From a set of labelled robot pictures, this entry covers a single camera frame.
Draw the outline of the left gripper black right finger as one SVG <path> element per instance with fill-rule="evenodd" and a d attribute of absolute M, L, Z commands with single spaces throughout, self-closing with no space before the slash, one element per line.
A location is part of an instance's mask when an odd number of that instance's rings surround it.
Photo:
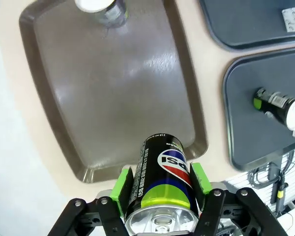
<path fill-rule="evenodd" d="M 215 236 L 221 219 L 230 219 L 243 236 L 286 236 L 270 209 L 249 187 L 235 193 L 212 188 L 200 163 L 190 164 L 190 179 L 201 211 L 191 236 Z"/>

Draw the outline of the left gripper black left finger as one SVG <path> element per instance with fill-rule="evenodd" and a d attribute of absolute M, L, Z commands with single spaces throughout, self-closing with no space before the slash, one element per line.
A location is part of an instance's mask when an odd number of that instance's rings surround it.
<path fill-rule="evenodd" d="M 122 217 L 126 215 L 134 177 L 131 168 L 122 170 L 111 193 L 87 203 L 70 200 L 51 228 L 50 236 L 89 236 L 102 226 L 106 236 L 127 236 Z"/>

